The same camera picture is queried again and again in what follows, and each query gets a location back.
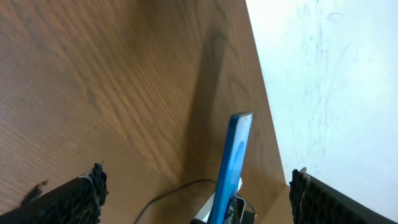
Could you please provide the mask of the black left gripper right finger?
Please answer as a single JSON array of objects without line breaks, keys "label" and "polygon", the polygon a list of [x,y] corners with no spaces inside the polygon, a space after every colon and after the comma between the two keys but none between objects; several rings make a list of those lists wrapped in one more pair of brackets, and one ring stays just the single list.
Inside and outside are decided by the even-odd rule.
[{"label": "black left gripper right finger", "polygon": [[294,224],[397,224],[306,173],[293,170],[289,199]]}]

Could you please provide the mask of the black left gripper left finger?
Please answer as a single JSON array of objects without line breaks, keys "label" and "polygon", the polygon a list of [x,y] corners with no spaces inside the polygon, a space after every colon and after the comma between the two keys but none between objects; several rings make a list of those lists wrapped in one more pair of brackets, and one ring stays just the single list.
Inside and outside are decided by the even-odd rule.
[{"label": "black left gripper left finger", "polygon": [[33,187],[15,209],[1,215],[1,224],[97,224],[109,194],[100,163],[88,172],[44,193],[45,180]]}]

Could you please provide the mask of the blue Galaxy smartphone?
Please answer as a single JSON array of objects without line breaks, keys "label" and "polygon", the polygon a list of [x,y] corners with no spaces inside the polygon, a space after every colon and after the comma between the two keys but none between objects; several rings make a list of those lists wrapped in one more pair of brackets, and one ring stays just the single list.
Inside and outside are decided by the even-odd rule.
[{"label": "blue Galaxy smartphone", "polygon": [[229,201],[238,192],[252,119],[253,114],[248,112],[231,116],[209,224],[223,223]]}]

